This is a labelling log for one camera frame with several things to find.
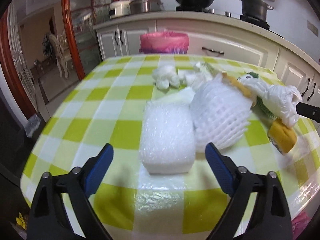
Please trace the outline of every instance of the bubble wrap bag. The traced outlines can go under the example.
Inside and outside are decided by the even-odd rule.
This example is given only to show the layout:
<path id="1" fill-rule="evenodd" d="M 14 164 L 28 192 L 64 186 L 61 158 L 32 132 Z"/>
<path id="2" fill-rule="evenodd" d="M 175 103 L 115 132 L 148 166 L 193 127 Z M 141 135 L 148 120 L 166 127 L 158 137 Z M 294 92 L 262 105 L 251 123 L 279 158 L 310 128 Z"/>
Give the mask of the bubble wrap bag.
<path id="1" fill-rule="evenodd" d="M 235 144 L 249 124 L 251 105 L 237 88 L 222 83 L 220 74 L 202 85 L 190 104 L 196 150 L 204 152 L 210 142 L 217 149 Z"/>
<path id="2" fill-rule="evenodd" d="M 150 174 L 188 172 L 196 155 L 189 106 L 148 103 L 142 123 L 139 153 L 142 164 Z"/>

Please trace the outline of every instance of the white cabinet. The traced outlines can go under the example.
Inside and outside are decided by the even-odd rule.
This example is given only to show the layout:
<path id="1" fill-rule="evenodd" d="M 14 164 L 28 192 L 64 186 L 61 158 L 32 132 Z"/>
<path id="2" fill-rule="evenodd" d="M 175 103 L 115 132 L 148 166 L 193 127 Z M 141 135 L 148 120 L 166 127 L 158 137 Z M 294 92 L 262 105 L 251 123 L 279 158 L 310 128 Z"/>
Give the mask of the white cabinet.
<path id="1" fill-rule="evenodd" d="M 315 70 L 312 66 L 284 48 L 280 50 L 274 72 L 286 86 L 297 87 L 301 94 L 307 90 L 308 83 L 309 87 L 313 84 L 315 76 Z"/>
<path id="2" fill-rule="evenodd" d="M 118 25 L 122 55 L 139 54 L 140 35 L 156 31 L 156 21 L 139 21 Z"/>
<path id="3" fill-rule="evenodd" d="M 117 57 L 122 55 L 120 47 L 120 35 L 117 26 L 98 30 L 97 36 L 102 60 L 106 60 L 108 57 Z"/>
<path id="4" fill-rule="evenodd" d="M 308 105 L 320 107 L 320 75 L 315 74 L 314 79 L 309 84 L 308 91 L 303 96 L 303 102 Z M 313 125 L 316 129 L 319 128 L 320 124 L 313 121 Z"/>
<path id="5" fill-rule="evenodd" d="M 157 20 L 158 31 L 176 31 L 189 36 L 188 54 L 219 56 L 273 70 L 279 46 L 259 35 L 224 24 L 196 20 Z M 223 55 L 202 50 L 223 51 Z"/>
<path id="6" fill-rule="evenodd" d="M 305 104 L 320 107 L 320 75 L 307 62 L 281 48 L 274 72 L 286 86 L 298 88 Z M 317 129 L 319 123 L 312 122 Z"/>

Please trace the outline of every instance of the green and white checkered tablecloth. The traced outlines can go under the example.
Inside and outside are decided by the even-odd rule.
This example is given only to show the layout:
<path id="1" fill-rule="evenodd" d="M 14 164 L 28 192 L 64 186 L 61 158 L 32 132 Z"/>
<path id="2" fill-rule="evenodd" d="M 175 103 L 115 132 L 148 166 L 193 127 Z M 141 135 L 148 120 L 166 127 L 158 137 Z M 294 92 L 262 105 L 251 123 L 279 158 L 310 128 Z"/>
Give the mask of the green and white checkered tablecloth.
<path id="1" fill-rule="evenodd" d="M 113 162 L 89 200 L 114 239 L 205 239 L 229 199 L 204 155 L 197 155 L 189 173 L 174 176 L 150 176 L 138 159 L 147 101 L 178 91 L 157 90 L 152 70 L 164 64 L 190 69 L 199 61 L 235 77 L 255 71 L 270 84 L 282 84 L 268 69 L 221 58 L 158 54 L 109 58 L 69 94 L 39 137 L 21 178 L 28 204 L 42 173 L 68 173 L 110 143 L 114 147 Z M 319 136 L 309 119 L 300 118 L 294 127 L 296 146 L 281 155 L 268 140 L 268 122 L 258 116 L 258 109 L 254 109 L 245 135 L 222 153 L 251 172 L 276 171 L 293 218 L 319 188 Z M 249 200 L 238 233 L 245 230 L 254 197 Z M 64 201 L 75 232 L 82 234 L 67 195 Z"/>

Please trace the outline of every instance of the kitchen counter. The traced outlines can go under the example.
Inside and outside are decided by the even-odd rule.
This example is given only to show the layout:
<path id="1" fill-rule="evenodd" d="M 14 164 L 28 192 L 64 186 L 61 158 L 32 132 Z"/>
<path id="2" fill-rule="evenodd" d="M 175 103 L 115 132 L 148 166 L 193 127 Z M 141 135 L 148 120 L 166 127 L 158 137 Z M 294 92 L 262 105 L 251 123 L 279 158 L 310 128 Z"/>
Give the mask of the kitchen counter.
<path id="1" fill-rule="evenodd" d="M 240 28 L 242 30 L 246 30 L 258 35 L 263 36 L 266 39 L 271 40 L 274 43 L 281 45 L 282 47 L 292 51 L 307 63 L 309 63 L 318 73 L 320 73 L 320 65 L 314 61 L 308 54 L 306 54 L 303 50 L 299 49 L 296 45 L 282 38 L 281 36 L 272 33 L 268 30 L 260 28 L 256 25 L 241 21 L 232 17 L 225 17 L 222 15 L 215 15 L 209 13 L 199 13 L 199 12 L 186 12 L 186 11 L 163 11 L 163 12 L 153 12 L 153 13 L 144 13 L 144 14 L 136 14 L 130 15 L 126 17 L 120 17 L 117 19 L 110 20 L 108 22 L 104 22 L 93 27 L 94 30 L 99 30 L 101 28 L 111 27 L 117 24 L 124 24 L 135 21 L 142 20 L 157 20 L 157 19 L 190 19 L 190 20 L 199 20 L 199 21 L 207 21 L 219 24 L 225 24 L 233 27 Z"/>

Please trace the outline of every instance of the yellow sponge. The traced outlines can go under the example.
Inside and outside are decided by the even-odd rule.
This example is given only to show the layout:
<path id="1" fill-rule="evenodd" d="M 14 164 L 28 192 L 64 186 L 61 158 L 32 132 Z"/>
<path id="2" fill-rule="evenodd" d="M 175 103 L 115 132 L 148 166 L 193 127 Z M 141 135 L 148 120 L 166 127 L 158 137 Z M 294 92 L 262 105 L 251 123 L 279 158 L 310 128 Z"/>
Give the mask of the yellow sponge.
<path id="1" fill-rule="evenodd" d="M 279 118 L 272 123 L 268 136 L 275 141 L 279 150 L 284 154 L 290 152 L 297 142 L 294 130 L 286 127 Z"/>

